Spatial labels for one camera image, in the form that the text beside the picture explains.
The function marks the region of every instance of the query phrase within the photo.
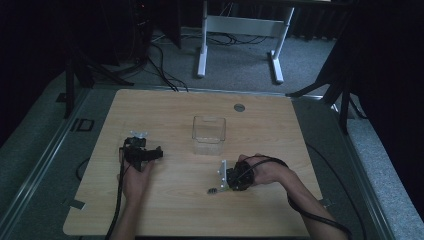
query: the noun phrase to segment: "electric cord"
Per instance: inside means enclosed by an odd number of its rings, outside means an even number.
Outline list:
[[[159,53],[160,53],[160,64],[159,64],[159,66],[157,66],[154,62],[153,62],[153,60],[151,59],[151,58],[149,58],[148,60],[149,60],[149,62],[153,65],[153,67],[156,69],[156,71],[157,71],[157,75],[168,85],[168,86],[170,86],[171,87],[171,89],[172,90],[174,90],[174,91],[176,91],[176,92],[179,92],[179,89],[178,89],[178,87],[177,86],[175,86],[173,83],[171,83],[170,81],[176,81],[176,82],[178,82],[178,83],[180,83],[181,85],[183,85],[183,87],[186,89],[186,91],[188,92],[188,87],[187,87],[187,85],[183,82],[183,81],[181,81],[181,80],[179,80],[179,79],[177,79],[177,78],[175,78],[175,77],[173,77],[171,74],[169,74],[169,73],[167,73],[164,69],[163,69],[163,60],[164,60],[164,54],[163,54],[163,50],[159,47],[159,46],[157,46],[156,44],[153,44],[153,43],[151,43],[151,46],[153,46],[153,47],[155,47],[156,49],[158,49],[159,50]]]
[[[229,16],[230,16],[230,13],[231,13],[231,10],[232,10],[232,8],[233,8],[233,4],[234,4],[234,3],[232,3],[232,2],[227,3],[227,4],[226,4],[226,6],[225,6],[225,8],[224,8],[224,9],[222,9],[222,11],[221,11],[221,13],[219,14],[219,16],[224,15],[225,10],[227,10],[227,8],[228,8],[228,7],[230,7],[230,9],[228,9],[228,13],[227,13],[227,17],[229,17]]]
[[[78,178],[78,180],[80,180],[80,181],[82,181],[82,177],[81,177],[81,175],[80,175],[80,170],[81,170],[82,166],[83,166],[85,163],[88,163],[88,161],[90,161],[90,158],[87,158],[87,159],[85,159],[84,161],[82,161],[82,162],[78,165],[77,169],[75,170],[75,175],[76,175],[76,177]]]
[[[264,160],[262,160],[262,161],[260,161],[260,162],[257,162],[257,163],[255,163],[255,164],[253,164],[252,166],[250,166],[250,168],[249,169],[247,169],[246,171],[244,171],[242,174],[240,174],[240,176],[238,176],[237,177],[237,180],[238,179],[240,179],[242,176],[244,176],[245,174],[247,174],[248,172],[250,172],[251,170],[253,170],[255,167],[257,167],[258,165],[260,165],[260,164],[263,164],[263,163],[267,163],[267,162],[276,162],[276,163],[279,163],[279,164],[281,164],[281,165],[283,165],[283,166],[285,166],[285,167],[287,167],[288,168],[288,166],[287,166],[287,164],[284,162],[284,161],[282,161],[281,159],[278,159],[278,158],[273,158],[273,157],[268,157],[268,156],[264,156],[264,155],[261,155],[261,156],[251,156],[251,157],[248,157],[248,158],[246,158],[246,159],[249,159],[249,158],[254,158],[254,157],[265,157],[266,159],[264,159]],[[340,223],[337,223],[337,222],[335,222],[335,221],[332,221],[332,220],[330,220],[330,219],[327,219],[327,218],[324,218],[324,217],[321,217],[321,216],[317,216],[317,215],[315,215],[315,214],[312,214],[312,213],[309,213],[309,212],[307,212],[307,211],[305,211],[305,210],[303,210],[303,209],[301,209],[291,198],[290,198],[290,196],[288,196],[287,195],[287,201],[288,201],[288,203],[289,203],[289,205],[295,210],[295,211],[297,211],[297,212],[299,212],[301,215],[303,215],[303,216],[305,216],[305,217],[307,217],[307,218],[310,218],[310,219],[312,219],[312,220],[315,220],[315,221],[318,221],[318,222],[321,222],[321,223],[324,223],[324,224],[327,224],[327,225],[329,225],[329,226],[332,226],[332,227],[334,227],[334,228],[337,228],[337,229],[339,229],[339,230],[341,230],[342,232],[344,232],[347,236],[348,236],[348,239],[352,239],[352,233],[350,232],[350,230],[347,228],[347,227],[345,227],[344,225],[342,225],[342,224],[340,224]]]
[[[121,166],[119,169],[119,183],[118,183],[118,194],[116,197],[116,207],[115,207],[115,214],[113,215],[113,219],[112,222],[109,226],[109,230],[106,234],[105,240],[109,240],[113,229],[115,228],[116,225],[116,221],[118,220],[118,216],[119,216],[119,211],[121,209],[121,198],[122,198],[122,188],[123,188],[123,183],[124,183],[124,175],[127,172],[128,168],[130,166],[127,167],[127,169],[124,171],[124,161],[125,159],[121,159]]]
[[[248,40],[248,41],[241,41],[241,40],[237,39],[236,36],[234,36],[232,34],[228,34],[228,33],[210,33],[209,35],[210,36],[222,36],[222,37],[228,38],[228,42],[217,40],[217,39],[214,39],[212,37],[207,38],[208,41],[213,42],[216,45],[223,45],[223,46],[233,46],[233,45],[243,45],[243,44],[260,44],[267,39],[267,37],[258,36],[258,37],[253,37],[251,40]]]
[[[339,182],[340,186],[343,188],[343,191],[346,193],[346,196],[356,214],[356,216],[358,217],[358,221],[359,224],[361,225],[361,230],[362,230],[362,239],[366,240],[367,239],[367,232],[365,230],[365,225],[364,222],[359,214],[359,210],[356,207],[356,205],[353,202],[352,197],[348,194],[347,188],[346,186],[343,184],[343,181],[341,180],[340,176],[336,173],[336,171],[334,170],[334,168],[331,166],[331,164],[328,162],[327,158],[324,157],[324,155],[322,155],[314,146],[312,146],[311,144],[305,142],[306,146],[309,147],[310,149],[312,149],[316,154],[318,154],[321,159],[324,160],[324,162],[326,163],[326,165],[328,166],[328,168],[331,170],[331,172],[333,172],[334,176],[337,178],[337,181]]]

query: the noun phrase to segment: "human hand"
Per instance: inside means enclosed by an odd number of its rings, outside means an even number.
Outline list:
[[[246,161],[250,166],[253,166],[254,164],[266,159],[269,159],[269,157],[259,153],[255,154],[253,157],[241,154],[238,158],[238,162]],[[266,162],[254,167],[253,173],[255,176],[253,185],[269,184],[273,182],[279,182],[282,184],[284,174],[290,174],[292,171],[279,163]]]
[[[124,178],[123,192],[127,200],[127,204],[140,204],[146,188],[149,184],[150,173],[153,169],[155,161],[149,161],[141,172],[137,171],[124,159],[123,151],[119,151],[119,162],[124,161]]]

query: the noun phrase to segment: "metal stand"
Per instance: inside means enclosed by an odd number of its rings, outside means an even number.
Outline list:
[[[278,38],[275,50],[272,50],[270,53],[271,64],[274,69],[275,80],[277,83],[283,83],[284,78],[279,56],[290,26],[293,11],[294,7],[288,8],[284,21],[212,16],[208,15],[208,1],[203,1],[202,46],[200,49],[197,75],[201,78],[205,76],[208,54],[208,46],[206,45],[208,32],[244,34]]]

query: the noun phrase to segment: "table top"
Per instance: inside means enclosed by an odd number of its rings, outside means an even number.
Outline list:
[[[238,112],[235,104],[243,104]],[[194,116],[226,119],[220,156],[194,154]],[[239,154],[284,160],[317,198],[321,191],[289,98],[280,96],[119,90],[75,196],[63,230],[68,235],[105,235],[113,218],[118,151],[130,131],[147,131],[146,148],[161,146],[140,212],[137,235],[307,236],[299,213],[277,183],[242,192],[208,195],[219,187],[222,160],[234,167]]]

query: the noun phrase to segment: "wire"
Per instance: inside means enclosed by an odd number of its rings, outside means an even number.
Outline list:
[[[81,167],[82,167],[85,163],[87,163],[89,160],[90,160],[90,158],[87,158],[87,159],[85,159],[84,161],[82,161],[82,162],[78,165],[78,167],[77,167],[77,169],[76,169],[76,171],[75,171],[75,175],[77,176],[78,180],[80,180],[80,181],[82,181],[82,177],[81,177],[81,175],[79,174],[80,169],[81,169]]]
[[[228,16],[230,16],[231,9],[233,8],[233,3],[232,3],[232,2],[227,3],[227,4],[225,5],[225,8],[224,8],[224,9],[222,9],[222,11],[221,11],[221,13],[219,14],[219,16],[224,15],[224,12],[225,12],[225,10],[227,10],[227,8],[228,8],[228,7],[230,7],[230,9],[228,10],[227,17],[228,17]]]
[[[260,162],[257,162],[257,163],[255,163],[255,164],[253,164],[249,169],[247,169],[246,171],[244,171],[242,174],[240,174],[240,176],[239,177],[237,177],[237,179],[239,179],[239,178],[241,178],[244,174],[246,174],[246,173],[248,173],[248,172],[250,172],[253,168],[255,168],[255,167],[257,167],[258,165],[260,165],[260,164],[263,164],[263,163],[266,163],[266,162],[277,162],[277,163],[279,163],[279,164],[281,164],[281,165],[283,165],[283,166],[285,166],[285,167],[287,167],[288,168],[288,166],[287,166],[287,164],[283,161],[283,160],[281,160],[281,159],[278,159],[278,158],[273,158],[273,157],[268,157],[268,156],[251,156],[251,157],[248,157],[248,158],[246,158],[246,159],[249,159],[249,158],[253,158],[253,157],[265,157],[266,159],[265,160],[262,160],[262,161],[260,161]],[[324,217],[320,217],[320,216],[317,216],[317,215],[315,215],[315,214],[312,214],[312,213],[309,213],[309,212],[307,212],[307,211],[305,211],[305,210],[303,210],[303,209],[301,209],[291,198],[290,198],[290,196],[288,196],[287,195],[287,201],[289,202],[289,205],[295,210],[295,211],[297,211],[297,212],[299,212],[301,215],[303,215],[303,216],[305,216],[305,217],[307,217],[307,218],[310,218],[310,219],[313,219],[313,220],[315,220],[315,221],[318,221],[318,222],[321,222],[321,223],[324,223],[324,224],[327,224],[327,225],[329,225],[329,226],[332,226],[332,227],[335,227],[335,228],[337,228],[337,229],[339,229],[339,230],[341,230],[341,231],[343,231],[347,236],[348,236],[348,239],[352,239],[352,233],[350,232],[350,230],[347,228],[347,227],[345,227],[344,225],[342,225],[342,224],[340,224],[340,223],[337,223],[337,222],[335,222],[335,221],[332,221],[332,220],[330,220],[330,219],[327,219],[327,218],[324,218]]]
[[[352,205],[353,210],[355,211],[356,216],[358,217],[358,221],[359,224],[361,225],[361,230],[362,230],[362,238],[365,240],[367,239],[367,233],[365,231],[365,226],[364,226],[364,222],[362,220],[362,218],[359,215],[359,211],[356,208],[356,205],[353,203],[352,197],[348,194],[347,188],[346,186],[343,184],[343,181],[341,180],[341,178],[339,177],[339,175],[336,173],[336,171],[334,170],[334,168],[331,166],[331,164],[328,162],[327,158],[324,157],[324,155],[322,155],[315,147],[313,147],[311,144],[305,142],[306,146],[311,148],[315,153],[317,153],[323,160],[324,162],[327,164],[328,168],[333,172],[334,176],[337,178],[337,181],[339,181],[340,186],[343,188],[344,192],[346,193],[346,196],[350,202],[350,204]]]
[[[121,166],[120,166],[120,170],[119,170],[118,195],[117,195],[117,198],[116,198],[115,214],[114,214],[112,222],[109,226],[109,230],[106,234],[105,240],[109,240],[109,238],[112,234],[112,231],[115,228],[115,224],[116,224],[116,221],[117,221],[118,216],[119,216],[119,210],[121,209],[122,185],[123,185],[123,182],[124,182],[124,175],[126,173],[126,170],[124,171],[124,161],[125,161],[124,159],[121,159]]]
[[[171,83],[170,81],[176,81],[176,82],[179,82],[180,84],[182,84],[183,85],[183,87],[186,89],[186,91],[188,92],[188,87],[187,87],[187,85],[183,82],[183,81],[181,81],[181,80],[179,80],[179,79],[177,79],[177,78],[175,78],[175,77],[173,77],[171,74],[169,74],[169,73],[167,73],[164,69],[163,69],[163,59],[164,59],[164,56],[163,56],[163,51],[162,51],[162,49],[159,47],[159,46],[157,46],[156,44],[151,44],[153,47],[155,47],[155,48],[157,48],[158,50],[159,50],[159,52],[160,52],[160,65],[159,66],[157,66],[154,62],[153,62],[153,60],[149,57],[148,58],[148,60],[149,60],[149,62],[153,65],[153,67],[156,69],[156,71],[157,71],[157,74],[155,74],[155,75],[157,75],[157,76],[159,76],[169,87],[171,87],[171,89],[173,90],[173,91],[175,91],[175,92],[179,92],[179,89],[178,89],[178,87],[177,86],[175,86],[173,83]]]
[[[224,42],[224,41],[220,41],[211,37],[208,37],[207,39],[209,41],[214,42],[216,45],[223,45],[223,46],[233,46],[233,45],[243,45],[243,44],[260,44],[263,41],[265,41],[265,39],[267,39],[267,37],[253,37],[253,39],[249,40],[249,41],[241,41],[238,40],[236,36],[232,35],[232,34],[228,34],[228,33],[210,33],[210,36],[222,36],[222,37],[227,37],[229,40],[228,42]]]

